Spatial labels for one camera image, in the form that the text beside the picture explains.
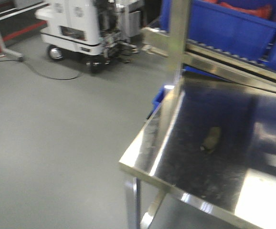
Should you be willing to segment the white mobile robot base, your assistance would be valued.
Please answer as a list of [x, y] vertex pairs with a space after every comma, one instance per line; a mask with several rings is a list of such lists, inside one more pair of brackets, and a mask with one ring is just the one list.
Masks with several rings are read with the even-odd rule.
[[41, 30], [47, 56], [61, 61], [64, 51], [82, 56], [89, 72], [97, 73], [112, 59], [129, 63], [124, 51], [138, 53], [131, 38], [141, 29], [142, 0], [48, 0], [36, 11], [46, 21]]

